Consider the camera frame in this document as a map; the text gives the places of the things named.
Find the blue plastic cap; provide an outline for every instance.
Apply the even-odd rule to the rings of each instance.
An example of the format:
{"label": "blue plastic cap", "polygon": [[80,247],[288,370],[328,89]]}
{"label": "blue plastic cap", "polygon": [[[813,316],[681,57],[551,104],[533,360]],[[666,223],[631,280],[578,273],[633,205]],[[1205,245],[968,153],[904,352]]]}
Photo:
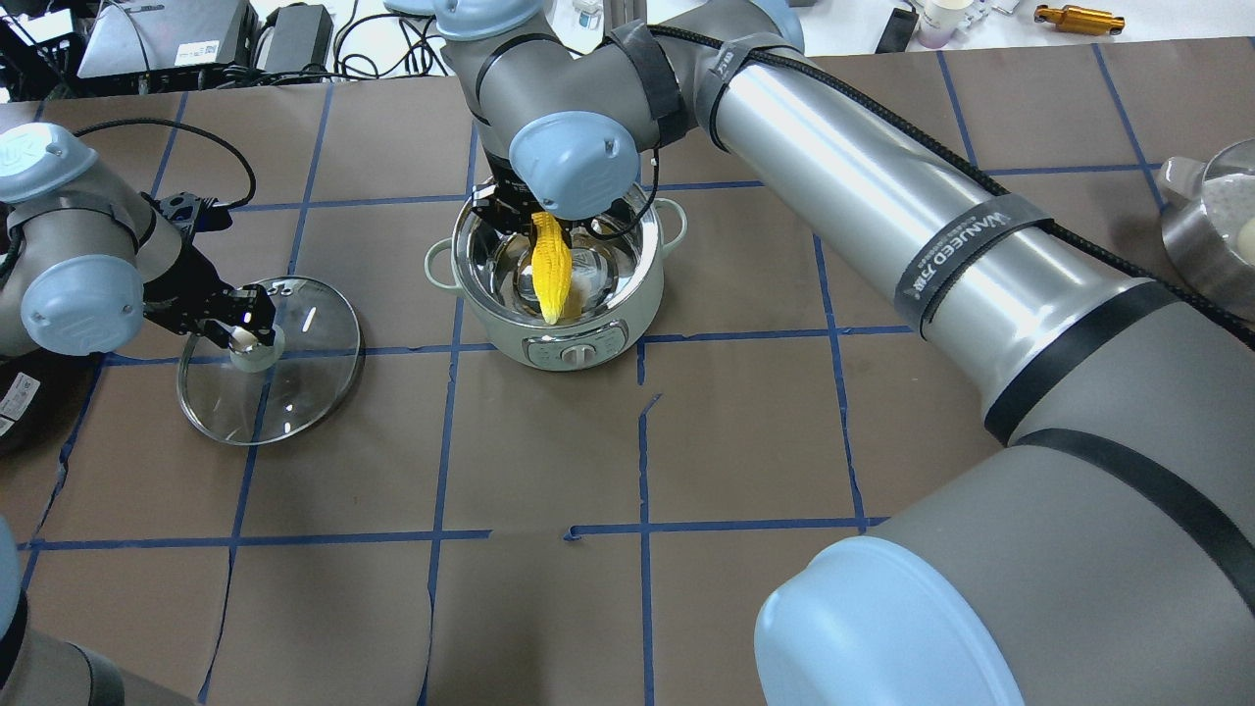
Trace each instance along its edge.
{"label": "blue plastic cap", "polygon": [[754,657],[772,706],[1023,706],[993,636],[927,562],[873,537],[833,544],[767,599]]}
{"label": "blue plastic cap", "polygon": [[131,262],[83,255],[44,270],[21,297],[21,322],[40,346],[87,356],[125,345],[144,320],[144,282]]}
{"label": "blue plastic cap", "polygon": [[582,110],[527,123],[510,143],[510,162],[541,206],[567,219],[604,212],[631,188],[640,169],[628,128]]}
{"label": "blue plastic cap", "polygon": [[385,0],[384,8],[408,15],[435,15],[435,29],[452,41],[474,41],[507,33],[545,9],[545,0]]}
{"label": "blue plastic cap", "polygon": [[9,524],[0,518],[0,635],[9,632],[21,596],[21,566]]}
{"label": "blue plastic cap", "polygon": [[0,201],[20,203],[60,188],[97,158],[95,149],[61,125],[18,125],[0,134]]}
{"label": "blue plastic cap", "polygon": [[797,11],[789,8],[788,0],[749,1],[757,5],[759,10],[767,13],[767,16],[776,23],[776,29],[779,30],[781,36],[786,41],[796,46],[798,51],[806,51],[806,35],[802,33],[802,20],[797,16]]}

